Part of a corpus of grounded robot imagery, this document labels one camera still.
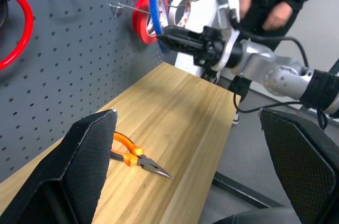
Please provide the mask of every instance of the blue tape roll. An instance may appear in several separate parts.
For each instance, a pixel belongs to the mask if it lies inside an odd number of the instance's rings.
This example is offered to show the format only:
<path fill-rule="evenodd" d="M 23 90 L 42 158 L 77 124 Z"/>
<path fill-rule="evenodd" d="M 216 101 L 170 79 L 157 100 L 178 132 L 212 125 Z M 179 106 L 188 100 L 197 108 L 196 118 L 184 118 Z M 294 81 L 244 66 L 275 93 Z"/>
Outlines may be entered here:
<path fill-rule="evenodd" d="M 155 33 L 163 34 L 163 27 L 168 26 L 168 15 L 166 3 L 164 0 L 149 0 L 149 11 L 153 21 Z M 163 53 L 169 53 L 170 50 L 158 41 L 160 49 Z"/>

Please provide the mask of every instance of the red hose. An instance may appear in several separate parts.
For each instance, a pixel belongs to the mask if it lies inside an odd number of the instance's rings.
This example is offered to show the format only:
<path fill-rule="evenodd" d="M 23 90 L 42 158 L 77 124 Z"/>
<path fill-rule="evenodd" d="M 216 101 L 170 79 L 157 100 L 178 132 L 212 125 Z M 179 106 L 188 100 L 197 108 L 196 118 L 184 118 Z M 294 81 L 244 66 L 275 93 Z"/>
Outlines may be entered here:
<path fill-rule="evenodd" d="M 19 57 L 21 52 L 26 48 L 33 31 L 33 13 L 29 3 L 26 0 L 16 0 L 25 15 L 25 29 L 16 48 L 2 61 L 0 61 L 0 70 L 10 65 L 16 58 Z"/>

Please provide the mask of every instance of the hand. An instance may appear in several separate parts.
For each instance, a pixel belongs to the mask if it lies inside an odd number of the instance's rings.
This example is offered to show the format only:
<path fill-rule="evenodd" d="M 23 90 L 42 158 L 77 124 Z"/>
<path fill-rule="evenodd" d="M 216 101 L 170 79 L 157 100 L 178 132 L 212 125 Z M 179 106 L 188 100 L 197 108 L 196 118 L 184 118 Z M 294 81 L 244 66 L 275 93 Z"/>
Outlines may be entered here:
<path fill-rule="evenodd" d="M 292 7 L 287 2 L 277 4 L 269 13 L 263 29 L 266 31 L 273 31 L 284 27 L 293 13 Z"/>
<path fill-rule="evenodd" d="M 244 19 L 250 6 L 251 6 L 252 0 L 239 0 L 239 6 L 240 6 L 240 19 Z"/>

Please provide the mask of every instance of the gray pegboard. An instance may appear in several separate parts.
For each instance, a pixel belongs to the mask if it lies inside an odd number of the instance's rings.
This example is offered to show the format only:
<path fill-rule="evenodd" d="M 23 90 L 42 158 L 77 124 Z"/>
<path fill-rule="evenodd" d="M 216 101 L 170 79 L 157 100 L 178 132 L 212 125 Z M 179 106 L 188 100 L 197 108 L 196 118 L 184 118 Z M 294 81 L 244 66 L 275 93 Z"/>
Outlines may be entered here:
<path fill-rule="evenodd" d="M 113 18 L 110 3 L 137 0 L 28 0 L 32 38 L 20 58 L 0 71 L 0 182 L 61 138 L 71 124 L 110 102 L 163 60 L 157 44 L 143 44 L 132 10 Z M 0 32 L 0 59 L 21 37 L 24 17 L 9 0 Z"/>

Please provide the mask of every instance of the wooden tabletop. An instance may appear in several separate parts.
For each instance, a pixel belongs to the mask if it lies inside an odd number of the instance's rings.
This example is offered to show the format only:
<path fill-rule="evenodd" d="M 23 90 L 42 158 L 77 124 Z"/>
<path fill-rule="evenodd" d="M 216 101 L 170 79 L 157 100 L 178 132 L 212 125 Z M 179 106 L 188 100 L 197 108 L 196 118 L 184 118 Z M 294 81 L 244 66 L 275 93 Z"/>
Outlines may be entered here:
<path fill-rule="evenodd" d="M 233 94 L 163 63 L 106 109 L 118 110 L 117 131 L 174 178 L 110 160 L 93 223 L 197 223 L 235 114 Z M 0 184 L 0 213 L 57 144 Z"/>

